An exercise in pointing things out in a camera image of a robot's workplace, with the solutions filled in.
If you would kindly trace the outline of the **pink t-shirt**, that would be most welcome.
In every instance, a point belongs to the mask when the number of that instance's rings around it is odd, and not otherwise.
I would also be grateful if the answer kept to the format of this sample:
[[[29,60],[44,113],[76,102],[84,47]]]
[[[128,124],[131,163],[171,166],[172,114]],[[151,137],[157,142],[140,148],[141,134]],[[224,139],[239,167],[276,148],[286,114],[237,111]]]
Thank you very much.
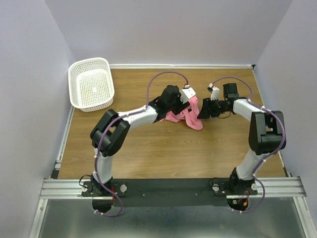
[[[203,129],[202,121],[198,119],[198,115],[199,115],[198,98],[196,96],[192,97],[189,100],[189,103],[190,105],[177,115],[174,114],[173,112],[168,112],[165,118],[161,119],[160,122],[162,122],[163,120],[167,120],[173,123],[178,123],[181,120],[184,120],[190,128],[194,130],[202,130]]]

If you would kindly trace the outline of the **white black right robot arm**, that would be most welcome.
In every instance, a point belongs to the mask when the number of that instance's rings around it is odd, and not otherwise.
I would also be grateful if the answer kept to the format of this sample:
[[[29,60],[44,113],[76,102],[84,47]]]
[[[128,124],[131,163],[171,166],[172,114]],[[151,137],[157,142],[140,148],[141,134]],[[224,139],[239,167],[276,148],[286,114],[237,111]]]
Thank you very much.
[[[203,99],[198,119],[217,118],[225,112],[238,114],[250,122],[249,150],[242,163],[235,167],[225,183],[233,194],[239,194],[255,182],[256,173],[267,159],[286,146],[284,117],[281,111],[271,111],[254,104],[251,99],[238,94],[236,83],[223,85],[223,100],[219,100],[220,89],[208,86],[211,93]]]

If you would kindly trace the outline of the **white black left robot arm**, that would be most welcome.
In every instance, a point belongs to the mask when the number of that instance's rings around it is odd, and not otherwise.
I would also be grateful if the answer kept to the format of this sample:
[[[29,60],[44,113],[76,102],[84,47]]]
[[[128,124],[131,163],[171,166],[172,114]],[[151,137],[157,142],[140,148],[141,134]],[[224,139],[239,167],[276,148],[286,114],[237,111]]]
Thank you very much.
[[[169,112],[179,114],[190,105],[189,100],[195,95],[195,91],[188,84],[182,89],[167,85],[160,96],[141,108],[120,113],[113,109],[106,111],[90,134],[95,150],[95,165],[90,181],[81,184],[82,196],[124,197],[127,191],[126,182],[112,181],[112,162],[128,132],[146,124],[156,123],[164,119]]]

